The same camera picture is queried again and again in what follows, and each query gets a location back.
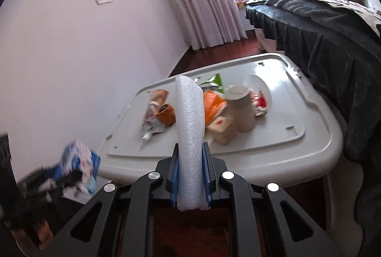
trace bed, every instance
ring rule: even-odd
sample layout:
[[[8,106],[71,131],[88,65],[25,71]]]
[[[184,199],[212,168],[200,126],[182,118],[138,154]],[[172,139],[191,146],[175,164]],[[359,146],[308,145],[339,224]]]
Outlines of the bed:
[[[381,240],[381,17],[335,2],[253,0],[246,18],[262,47],[284,52],[344,117],[344,155],[364,171],[355,206],[364,229],[360,256],[375,256]]]

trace orange wrapper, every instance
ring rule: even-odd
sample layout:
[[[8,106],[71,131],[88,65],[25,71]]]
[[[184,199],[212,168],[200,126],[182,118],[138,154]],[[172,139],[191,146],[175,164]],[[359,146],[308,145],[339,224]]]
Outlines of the orange wrapper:
[[[226,108],[226,101],[217,92],[204,92],[205,127],[208,127]]]

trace trash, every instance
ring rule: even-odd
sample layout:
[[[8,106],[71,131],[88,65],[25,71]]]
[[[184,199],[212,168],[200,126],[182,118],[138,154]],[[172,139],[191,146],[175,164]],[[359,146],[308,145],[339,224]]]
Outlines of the trash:
[[[170,104],[160,106],[156,117],[166,126],[172,125],[176,121],[175,110]]]
[[[254,129],[255,110],[251,103],[251,91],[245,85],[231,86],[225,91],[228,108],[232,112],[234,122],[239,132]]]
[[[73,170],[82,171],[82,181],[76,185],[84,194],[95,194],[95,180],[98,175],[100,156],[79,140],[67,145],[55,167],[53,180],[57,181]]]
[[[204,92],[205,127],[208,127],[226,108],[226,101],[219,92],[207,90]]]
[[[255,93],[250,89],[251,95],[251,104],[255,108],[255,116],[265,115],[267,113],[267,102],[264,94],[260,90],[258,93]]]
[[[141,129],[141,137],[145,141],[149,141],[153,133],[161,133],[165,131],[165,124],[156,118],[156,113],[165,103],[169,92],[163,89],[155,90],[151,93],[150,102],[144,115]]]
[[[213,90],[215,92],[220,92],[221,94],[224,93],[224,88],[222,86],[222,81],[219,73],[212,76],[208,81],[199,84],[199,86],[203,91]]]

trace wooden floor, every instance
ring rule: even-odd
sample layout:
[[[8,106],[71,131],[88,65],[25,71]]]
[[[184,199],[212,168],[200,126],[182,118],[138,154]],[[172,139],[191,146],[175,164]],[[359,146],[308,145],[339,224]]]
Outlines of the wooden floor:
[[[188,50],[170,76],[210,66],[211,64],[263,53],[259,49],[260,44],[257,41],[255,34],[249,33],[248,37],[248,39],[242,39],[240,41],[226,43],[215,47],[208,47],[202,50]]]
[[[209,47],[203,50],[187,51],[176,68],[172,71],[171,76],[227,60],[263,53],[259,50],[259,42],[255,34],[248,33],[248,37],[248,39],[242,39],[241,41],[226,43],[216,47]],[[323,229],[325,229],[325,199],[321,178],[287,187],[285,190]]]

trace foam tube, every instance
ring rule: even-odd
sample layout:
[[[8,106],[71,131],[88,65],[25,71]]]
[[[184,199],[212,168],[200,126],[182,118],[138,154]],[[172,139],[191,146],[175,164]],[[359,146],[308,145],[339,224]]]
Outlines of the foam tube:
[[[208,208],[202,174],[205,112],[202,89],[187,76],[176,77],[176,126],[179,144],[180,211]]]

